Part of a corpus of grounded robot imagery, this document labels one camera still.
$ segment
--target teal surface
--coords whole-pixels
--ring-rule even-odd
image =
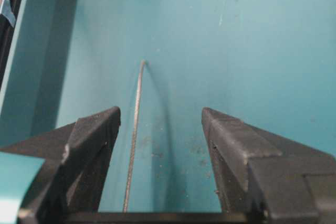
[[[130,211],[220,211],[204,106],[336,154],[336,0],[27,0],[28,8],[21,30],[35,33],[12,50],[0,131],[14,142],[118,105],[101,211],[122,209],[142,59]],[[39,12],[51,14],[44,21]],[[29,126],[13,135],[10,122]]]
[[[0,152],[0,223],[15,224],[21,202],[44,159]]]

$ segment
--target wire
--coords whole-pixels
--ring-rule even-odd
[[[134,165],[134,156],[135,156],[135,142],[137,139],[138,133],[138,119],[139,119],[139,106],[140,106],[140,98],[141,98],[141,82],[142,82],[142,74],[143,74],[143,67],[145,66],[146,62],[144,60],[141,61],[140,65],[140,72],[138,76],[138,87],[137,87],[137,95],[135,99],[135,109],[134,109],[134,129],[132,133],[132,146],[131,146],[131,155],[130,155],[130,164],[128,167],[128,174],[127,174],[127,183],[126,183],[126,191],[125,191],[125,198],[124,198],[124,205],[123,205],[123,212],[127,212],[128,202],[130,197],[130,189],[131,189],[131,181],[132,181],[132,173],[133,173],[133,165]]]

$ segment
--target clamp jaw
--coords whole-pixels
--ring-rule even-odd
[[[68,212],[97,211],[119,126],[120,109],[112,107],[0,149],[45,159],[18,212],[19,223],[59,223]]]
[[[336,223],[333,156],[210,108],[202,125],[223,211],[258,211],[276,224]]]

